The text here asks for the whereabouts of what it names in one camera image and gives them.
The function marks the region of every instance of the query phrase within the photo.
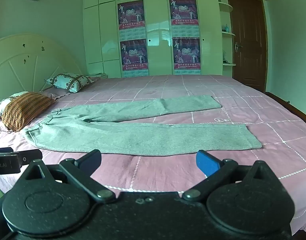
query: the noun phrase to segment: green wall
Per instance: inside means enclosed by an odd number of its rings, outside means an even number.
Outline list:
[[[306,0],[269,0],[272,65],[267,91],[306,114]]]
[[[44,35],[64,46],[86,73],[83,0],[0,0],[0,38]]]

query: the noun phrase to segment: door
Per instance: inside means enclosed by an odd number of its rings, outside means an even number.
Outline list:
[[[233,78],[265,92],[266,27],[261,0],[229,0],[234,37]]]

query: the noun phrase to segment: checkered bedsheet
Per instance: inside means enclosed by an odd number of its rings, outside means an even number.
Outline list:
[[[240,165],[252,165],[256,160],[266,161],[295,202],[292,232],[299,229],[306,231],[306,124],[270,97],[232,78],[219,75],[170,75],[98,80],[76,94],[57,99],[52,109],[199,95],[211,95],[222,108],[131,122],[245,123],[262,143],[261,149],[211,153],[219,159],[234,159]],[[42,120],[46,114],[29,126]],[[0,134],[0,147],[8,146],[14,150],[34,148],[19,133]],[[59,163],[68,157],[77,159],[83,155],[47,150],[42,152],[46,164]],[[19,176],[0,176],[0,188],[4,192],[8,191]],[[116,193],[184,192],[205,179],[205,176],[196,167],[195,154],[169,157],[104,154],[101,168],[92,178]]]

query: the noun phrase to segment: white headboard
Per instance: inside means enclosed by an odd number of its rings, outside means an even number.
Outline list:
[[[44,79],[71,72],[82,74],[74,57],[53,40],[35,34],[0,39],[0,100],[21,92],[38,92]]]

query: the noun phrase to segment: wall shelf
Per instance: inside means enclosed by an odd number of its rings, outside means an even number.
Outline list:
[[[229,5],[228,3],[219,2],[220,11],[221,12],[231,12],[233,11],[233,7]]]
[[[235,36],[233,33],[222,32],[223,37],[232,37]]]

